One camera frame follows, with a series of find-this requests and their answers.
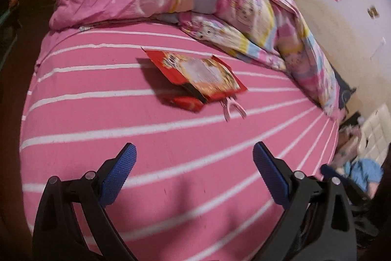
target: white stripe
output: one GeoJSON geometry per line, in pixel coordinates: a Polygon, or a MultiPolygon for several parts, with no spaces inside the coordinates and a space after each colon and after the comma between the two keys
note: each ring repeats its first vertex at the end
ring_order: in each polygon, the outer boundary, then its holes
{"type": "Polygon", "coordinates": [[[296,92],[299,88],[248,88],[249,92],[296,92]]]}
{"type": "Polygon", "coordinates": [[[328,124],[328,122],[330,121],[330,119],[328,118],[325,125],[323,126],[321,132],[319,133],[319,135],[316,137],[316,140],[314,141],[314,143],[312,144],[312,146],[310,147],[310,149],[308,150],[307,154],[304,156],[303,160],[300,162],[299,166],[298,166],[298,170],[302,169],[302,167],[304,166],[304,163],[307,161],[308,157],[311,155],[312,151],[314,150],[314,148],[316,147],[317,143],[319,142],[320,138],[322,137],[323,135],[323,132],[325,131],[326,129],[326,126],[328,124]]]}
{"type": "MultiPolygon", "coordinates": [[[[273,93],[273,92],[294,92],[294,91],[300,91],[300,89],[298,88],[248,88],[248,91],[273,93]]],[[[59,101],[81,100],[81,99],[89,99],[89,98],[144,97],[147,95],[175,94],[179,92],[180,92],[179,89],[178,90],[142,89],[142,90],[119,90],[119,91],[93,91],[93,92],[83,92],[83,93],[76,93],[76,94],[64,94],[58,97],[38,100],[32,106],[30,106],[27,115],[37,107],[50,104],[50,103],[56,103],[59,101]]]]}
{"type": "Polygon", "coordinates": [[[111,97],[144,97],[147,95],[160,95],[160,94],[171,94],[178,93],[178,90],[152,90],[152,89],[143,89],[143,90],[119,90],[119,91],[94,91],[94,92],[83,92],[77,94],[64,94],[58,97],[45,98],[38,100],[29,108],[29,112],[49,103],[55,103],[59,101],[67,100],[80,100],[88,98],[111,98],[111,97]]]}
{"type": "Polygon", "coordinates": [[[252,258],[255,257],[255,254],[262,248],[265,241],[263,241],[259,246],[257,246],[247,257],[245,257],[242,261],[251,261],[252,258]]]}
{"type": "MultiPolygon", "coordinates": [[[[172,217],[170,219],[164,220],[159,223],[155,223],[153,225],[143,227],[140,229],[136,229],[131,232],[123,232],[120,233],[122,240],[125,242],[128,241],[134,241],[140,238],[144,238],[147,236],[151,236],[155,233],[163,232],[168,229],[171,229],[173,227],[176,227],[188,220],[194,219],[196,217],[199,217],[217,206],[221,205],[223,202],[227,201],[228,199],[232,198],[233,196],[240,193],[243,189],[245,189],[247,186],[251,185],[253,182],[258,180],[261,177],[259,172],[252,174],[250,177],[247,177],[242,182],[236,184],[234,187],[228,189],[226,192],[220,194],[219,196],[213,198],[212,200],[205,202],[201,206],[196,207],[195,209],[189,210],[188,212],[181,214],[179,216],[172,217]]],[[[91,243],[92,237],[88,238],[87,243],[91,243]]]]}
{"type": "Polygon", "coordinates": [[[327,164],[329,164],[334,157],[337,142],[338,142],[338,130],[336,131],[336,136],[334,138],[334,144],[332,148],[333,151],[330,153],[330,157],[328,158],[327,164]]]}
{"type": "Polygon", "coordinates": [[[322,154],[321,154],[321,156],[320,156],[320,158],[319,158],[318,163],[317,163],[316,166],[315,166],[314,171],[312,172],[312,175],[315,175],[315,174],[316,174],[316,172],[317,172],[317,170],[318,170],[318,168],[319,168],[319,166],[320,166],[320,163],[322,162],[323,155],[325,154],[326,148],[327,148],[328,143],[329,143],[329,141],[330,141],[330,138],[331,138],[331,136],[332,136],[332,134],[333,134],[333,130],[334,130],[334,126],[335,126],[335,125],[336,125],[336,123],[334,122],[333,128],[331,129],[330,135],[328,136],[328,139],[327,139],[327,142],[326,142],[326,144],[325,144],[325,147],[323,147],[322,154]]]}
{"type": "Polygon", "coordinates": [[[24,193],[38,193],[42,194],[46,184],[26,183],[22,185],[22,191],[24,193]]]}
{"type": "Polygon", "coordinates": [[[155,47],[155,46],[149,46],[149,45],[128,45],[128,44],[76,45],[74,47],[68,47],[68,48],[60,49],[58,51],[54,51],[51,54],[49,54],[46,57],[46,59],[48,59],[51,56],[58,55],[60,53],[71,51],[71,50],[83,49],[83,48],[104,48],[104,47],[108,47],[108,48],[137,48],[137,49],[164,50],[164,51],[183,52],[183,53],[195,53],[197,55],[208,56],[208,57],[214,55],[219,58],[224,58],[224,59],[229,59],[229,60],[238,60],[237,58],[234,58],[234,57],[230,57],[230,56],[226,56],[226,55],[218,55],[218,54],[210,53],[210,52],[199,52],[199,51],[192,51],[192,50],[185,50],[185,49],[155,47]]]}
{"type": "Polygon", "coordinates": [[[196,41],[195,39],[190,38],[190,37],[183,37],[183,36],[170,35],[170,34],[157,34],[154,32],[123,32],[123,31],[118,31],[118,30],[89,30],[89,31],[79,33],[78,35],[84,35],[84,34],[149,35],[149,36],[171,37],[171,38],[179,38],[179,39],[196,41]]]}
{"type": "MultiPolygon", "coordinates": [[[[292,104],[293,103],[299,103],[301,101],[307,101],[307,98],[296,100],[296,101],[290,101],[290,103],[292,103],[292,104]]],[[[254,115],[254,114],[258,114],[258,112],[261,112],[262,109],[263,109],[263,112],[267,112],[267,111],[271,111],[273,109],[278,109],[280,107],[287,106],[287,105],[288,105],[288,102],[285,102],[285,103],[280,103],[280,104],[276,104],[276,105],[271,105],[271,106],[265,107],[265,108],[253,109],[253,110],[248,111],[247,114],[248,114],[248,116],[251,116],[251,115],[254,115]]],[[[256,140],[254,142],[254,144],[255,144],[255,143],[260,141],[259,138],[261,138],[261,139],[262,138],[267,138],[267,137],[272,136],[273,134],[276,134],[277,132],[281,131],[282,129],[284,129],[288,125],[290,125],[290,124],[294,123],[295,121],[297,121],[298,119],[302,118],[303,116],[305,116],[306,114],[308,114],[310,111],[312,111],[315,108],[316,107],[314,106],[311,109],[309,109],[307,111],[304,111],[304,112],[300,113],[299,115],[296,115],[296,116],[292,117],[290,120],[286,121],[285,123],[282,123],[282,124],[274,127],[273,129],[268,130],[267,132],[262,134],[260,137],[257,137],[257,138],[255,138],[253,140],[250,140],[250,146],[251,146],[251,143],[254,140],[256,140]]],[[[232,118],[238,118],[239,114],[234,113],[234,114],[232,114],[231,117],[232,118]]],[[[182,127],[183,126],[181,126],[181,125],[176,125],[176,126],[173,127],[173,129],[182,128],[182,127]]],[[[37,145],[37,144],[41,144],[41,143],[39,141],[37,141],[37,140],[33,140],[33,141],[25,140],[23,142],[23,144],[21,145],[21,149],[25,148],[27,146],[30,146],[30,145],[37,145]]],[[[156,172],[143,174],[143,175],[138,175],[138,176],[135,176],[135,177],[130,177],[130,178],[128,178],[126,180],[123,188],[130,188],[130,187],[135,187],[135,186],[139,186],[139,185],[152,183],[152,182],[154,182],[156,180],[159,180],[159,179],[164,179],[164,178],[169,178],[169,177],[173,177],[173,176],[176,176],[176,175],[180,175],[182,173],[182,171],[183,172],[188,172],[188,171],[192,171],[194,169],[206,166],[209,163],[214,163],[216,161],[219,161],[220,159],[223,159],[225,157],[231,156],[231,155],[233,155],[236,152],[239,152],[241,150],[241,148],[243,148],[242,144],[243,143],[234,146],[235,149],[233,150],[233,153],[229,152],[230,148],[228,148],[228,149],[224,149],[224,150],[222,150],[220,152],[208,155],[208,156],[206,156],[204,158],[197,159],[197,160],[191,161],[191,162],[187,162],[187,163],[181,164],[179,166],[174,166],[174,167],[171,167],[169,169],[158,170],[156,172]]],[[[24,183],[22,185],[23,192],[42,193],[44,188],[45,188],[45,184],[24,183]]]]}
{"type": "MultiPolygon", "coordinates": [[[[293,101],[287,101],[279,104],[268,105],[265,107],[250,109],[247,112],[247,116],[261,114],[269,112],[275,109],[279,109],[284,106],[294,105],[308,99],[298,99],[293,101]]],[[[231,118],[240,118],[239,113],[233,113],[231,118]]],[[[66,134],[54,134],[46,136],[37,136],[25,140],[20,146],[20,150],[31,145],[51,144],[51,143],[66,143],[66,142],[79,142],[87,140],[95,140],[101,138],[120,138],[125,136],[136,136],[144,134],[155,134],[159,132],[168,132],[176,129],[186,129],[189,127],[203,126],[207,124],[214,124],[225,121],[224,115],[205,116],[202,118],[195,118],[191,120],[181,120],[168,123],[159,123],[151,125],[140,125],[134,127],[122,127],[116,129],[102,129],[87,132],[66,133],[66,134]]]]}
{"type": "Polygon", "coordinates": [[[266,75],[263,73],[258,73],[258,72],[247,72],[247,71],[233,71],[234,74],[236,75],[250,75],[252,77],[263,77],[263,78],[270,78],[270,79],[280,79],[280,80],[291,80],[288,77],[282,77],[279,75],[266,75]]]}
{"type": "MultiPolygon", "coordinates": [[[[54,68],[52,71],[44,74],[41,78],[38,79],[38,82],[51,77],[55,73],[66,73],[71,71],[85,71],[85,70],[107,70],[107,69],[122,69],[122,68],[155,68],[153,63],[150,64],[140,64],[140,63],[128,63],[128,64],[106,64],[106,65],[97,65],[97,66],[74,66],[66,68],[54,68]]],[[[236,75],[248,75],[251,77],[263,77],[269,79],[280,79],[280,80],[290,80],[288,77],[281,77],[278,75],[266,75],[263,73],[257,72],[246,72],[246,71],[233,71],[236,75]]]]}
{"type": "Polygon", "coordinates": [[[278,159],[282,159],[283,157],[285,157],[285,155],[287,153],[289,153],[292,148],[294,148],[298,142],[300,142],[300,140],[314,127],[314,125],[316,124],[317,121],[320,120],[320,118],[323,116],[323,113],[319,114],[319,116],[315,119],[315,121],[313,121],[311,123],[310,126],[308,126],[303,132],[301,132],[301,134],[294,140],[293,143],[289,144],[288,147],[286,147],[278,156],[277,158],[278,159]]]}
{"type": "MultiPolygon", "coordinates": [[[[312,126],[317,122],[318,118],[312,122],[312,126]]],[[[292,145],[295,145],[296,141],[292,142],[286,149],[292,149],[292,145]]],[[[286,152],[282,151],[276,158],[279,158],[281,159],[282,157],[284,157],[286,155],[286,152]]],[[[258,212],[253,215],[251,218],[247,219],[244,223],[242,223],[238,228],[236,228],[234,231],[230,232],[228,235],[226,235],[225,237],[223,237],[221,240],[219,240],[218,242],[216,242],[214,245],[210,246],[209,248],[201,251],[200,253],[196,254],[195,256],[192,256],[191,258],[189,259],[186,259],[185,261],[201,261],[202,259],[210,256],[211,254],[217,252],[218,250],[220,250],[223,246],[225,246],[226,244],[228,244],[230,241],[232,241],[233,239],[235,239],[235,237],[237,237],[241,232],[243,232],[245,229],[247,229],[249,226],[251,226],[260,216],[263,215],[263,213],[268,210],[271,205],[273,203],[273,200],[270,199],[265,205],[263,205],[261,207],[260,210],[258,210],[258,212]]],[[[245,260],[251,260],[252,258],[252,254],[255,255],[256,252],[261,248],[261,246],[263,245],[260,244],[258,247],[257,247],[257,250],[253,251],[249,256],[247,256],[245,258],[245,260]]]]}
{"type": "Polygon", "coordinates": [[[264,132],[263,134],[255,137],[255,138],[244,141],[244,142],[239,143],[234,146],[230,146],[222,151],[207,155],[205,157],[201,157],[200,159],[196,159],[194,161],[189,161],[187,163],[183,163],[181,165],[172,166],[167,169],[158,170],[158,171],[155,171],[152,173],[130,177],[125,181],[124,188],[136,187],[136,186],[141,186],[141,185],[145,185],[145,184],[149,184],[149,183],[154,183],[158,180],[172,178],[172,177],[175,177],[175,176],[178,176],[178,175],[181,175],[181,174],[184,174],[184,173],[196,170],[196,169],[200,169],[204,166],[216,163],[217,161],[220,161],[222,159],[225,159],[227,157],[235,155],[236,153],[243,151],[246,148],[254,146],[255,143],[257,143],[261,140],[264,140],[270,136],[273,136],[274,134],[283,130],[287,126],[296,122],[298,119],[304,117],[305,115],[310,113],[315,108],[316,108],[316,106],[300,113],[299,115],[292,117],[290,120],[275,126],[274,128],[264,132]]]}
{"type": "Polygon", "coordinates": [[[245,222],[243,222],[234,231],[228,233],[226,236],[224,236],[222,239],[220,239],[214,245],[201,251],[200,253],[197,253],[196,255],[192,256],[191,258],[186,259],[185,261],[200,261],[200,260],[203,260],[204,258],[210,256],[211,254],[215,253],[216,251],[220,250],[228,242],[233,240],[237,235],[239,235],[241,232],[245,231],[249,226],[251,226],[255,221],[257,221],[257,219],[259,217],[261,217],[272,204],[273,204],[273,200],[270,199],[265,205],[263,205],[263,207],[261,209],[259,209],[249,219],[247,219],[245,222]]]}
{"type": "Polygon", "coordinates": [[[33,234],[33,232],[34,232],[34,225],[32,225],[30,223],[28,223],[27,225],[28,225],[28,227],[30,229],[31,234],[33,234]]]}
{"type": "Polygon", "coordinates": [[[61,72],[70,72],[70,71],[83,71],[83,70],[107,70],[107,69],[123,69],[123,68],[155,68],[154,64],[140,64],[140,63],[128,63],[128,64],[107,64],[102,66],[75,66],[67,68],[54,68],[52,71],[46,73],[41,78],[38,79],[38,82],[51,77],[53,74],[61,72]]]}

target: blue rubber pad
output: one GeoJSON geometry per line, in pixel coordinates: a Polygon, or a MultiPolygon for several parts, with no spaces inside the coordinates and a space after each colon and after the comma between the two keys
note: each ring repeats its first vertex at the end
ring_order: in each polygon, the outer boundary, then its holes
{"type": "Polygon", "coordinates": [[[289,186],[260,143],[254,145],[253,159],[275,203],[288,208],[289,186]]]}
{"type": "Polygon", "coordinates": [[[338,177],[344,186],[346,186],[348,184],[348,181],[344,176],[338,174],[333,168],[331,168],[330,166],[328,166],[326,164],[323,164],[320,167],[320,173],[323,175],[323,177],[325,179],[330,179],[332,177],[338,177]]]}
{"type": "Polygon", "coordinates": [[[115,201],[136,159],[136,147],[130,144],[102,182],[99,203],[103,208],[115,201]]]}

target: red package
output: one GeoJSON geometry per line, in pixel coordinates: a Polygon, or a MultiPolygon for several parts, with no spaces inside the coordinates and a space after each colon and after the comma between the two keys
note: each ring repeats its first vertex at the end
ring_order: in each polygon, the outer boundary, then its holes
{"type": "Polygon", "coordinates": [[[161,50],[144,51],[171,83],[190,93],[167,98],[183,109],[200,111],[205,103],[247,91],[231,68],[215,56],[199,59],[161,50]]]}

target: floor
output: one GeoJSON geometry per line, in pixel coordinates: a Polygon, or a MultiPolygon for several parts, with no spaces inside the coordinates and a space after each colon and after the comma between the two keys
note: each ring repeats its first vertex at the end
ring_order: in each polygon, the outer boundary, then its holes
{"type": "Polygon", "coordinates": [[[20,118],[52,8],[50,0],[20,0],[23,28],[0,74],[0,238],[7,238],[12,250],[17,243],[20,260],[31,259],[31,234],[24,217],[19,173],[20,118]]]}

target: cartoon print blanket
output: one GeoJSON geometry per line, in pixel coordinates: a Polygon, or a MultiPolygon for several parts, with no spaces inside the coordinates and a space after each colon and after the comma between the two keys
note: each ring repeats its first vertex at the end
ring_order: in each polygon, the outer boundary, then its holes
{"type": "Polygon", "coordinates": [[[339,86],[293,0],[55,0],[52,30],[119,19],[159,19],[247,62],[290,74],[332,118],[339,86]]]}

